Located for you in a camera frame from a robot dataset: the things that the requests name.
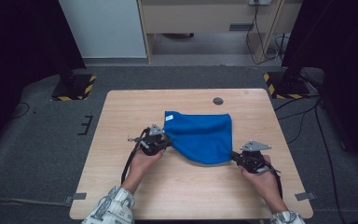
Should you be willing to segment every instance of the wall socket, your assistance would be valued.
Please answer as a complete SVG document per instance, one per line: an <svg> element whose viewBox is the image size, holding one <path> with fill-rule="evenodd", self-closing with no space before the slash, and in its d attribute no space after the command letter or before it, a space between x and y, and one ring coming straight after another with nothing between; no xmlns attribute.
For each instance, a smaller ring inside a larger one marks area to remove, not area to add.
<svg viewBox="0 0 358 224"><path fill-rule="evenodd" d="M249 0L249 5L255 6L256 2L259 6L271 5L271 0Z"/></svg>

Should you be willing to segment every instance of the wooden desk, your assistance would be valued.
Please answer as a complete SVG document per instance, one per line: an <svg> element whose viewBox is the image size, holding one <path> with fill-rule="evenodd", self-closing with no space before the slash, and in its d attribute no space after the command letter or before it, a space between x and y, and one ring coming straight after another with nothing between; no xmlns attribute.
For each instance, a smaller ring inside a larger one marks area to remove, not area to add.
<svg viewBox="0 0 358 224"><path fill-rule="evenodd" d="M249 45L258 62L264 61L274 34L291 33L301 3L271 0L270 5L258 7L260 35L255 27L249 33ZM250 6L249 0L138 0L138 8L150 63L155 34L235 32L231 25L251 26L255 18L255 6Z"/></svg>
<svg viewBox="0 0 358 224"><path fill-rule="evenodd" d="M224 100L215 105L213 98ZM86 217L94 205L120 183L134 146L128 137L139 136L155 122L163 127L164 111L184 114L223 114L232 118L233 150L249 140L269 144L272 162L282 172L283 198L289 208L311 217L310 202L297 201L304 192L269 96L261 89L110 91L92 141L70 216ZM136 219L247 219L269 218L264 201L245 180L234 161L218 166L191 162L167 148L164 157L146 175L135 193Z"/></svg>

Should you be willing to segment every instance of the folded blue garment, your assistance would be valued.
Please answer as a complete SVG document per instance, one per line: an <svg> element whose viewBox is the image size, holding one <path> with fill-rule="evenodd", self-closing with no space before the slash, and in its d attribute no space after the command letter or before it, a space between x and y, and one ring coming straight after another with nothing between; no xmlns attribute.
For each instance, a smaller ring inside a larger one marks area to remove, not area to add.
<svg viewBox="0 0 358 224"><path fill-rule="evenodd" d="M229 114L184 115L165 112L163 131L172 147L191 161L218 164L230 161L232 123Z"/></svg>

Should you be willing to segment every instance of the person's right hand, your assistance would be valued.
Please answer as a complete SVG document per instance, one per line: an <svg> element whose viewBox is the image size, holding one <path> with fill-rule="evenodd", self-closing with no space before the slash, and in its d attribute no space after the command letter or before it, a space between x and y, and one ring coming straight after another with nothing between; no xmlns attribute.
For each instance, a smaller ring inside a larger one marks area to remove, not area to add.
<svg viewBox="0 0 358 224"><path fill-rule="evenodd" d="M264 160L271 163L268 155L263 155L263 157ZM279 193L277 180L270 170L258 174L251 174L242 166L239 167L242 175L252 183L257 193L268 205L272 214L288 211Z"/></svg>

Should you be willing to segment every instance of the black curtain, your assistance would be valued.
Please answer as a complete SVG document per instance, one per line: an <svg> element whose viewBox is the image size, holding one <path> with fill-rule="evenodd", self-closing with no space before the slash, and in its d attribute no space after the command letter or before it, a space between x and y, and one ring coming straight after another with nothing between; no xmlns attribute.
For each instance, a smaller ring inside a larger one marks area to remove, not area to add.
<svg viewBox="0 0 358 224"><path fill-rule="evenodd" d="M304 0L282 65L324 70L324 108L358 154L358 1Z"/></svg>
<svg viewBox="0 0 358 224"><path fill-rule="evenodd" d="M51 44L68 68L85 68L57 0L0 0L0 131L26 85L58 74Z"/></svg>

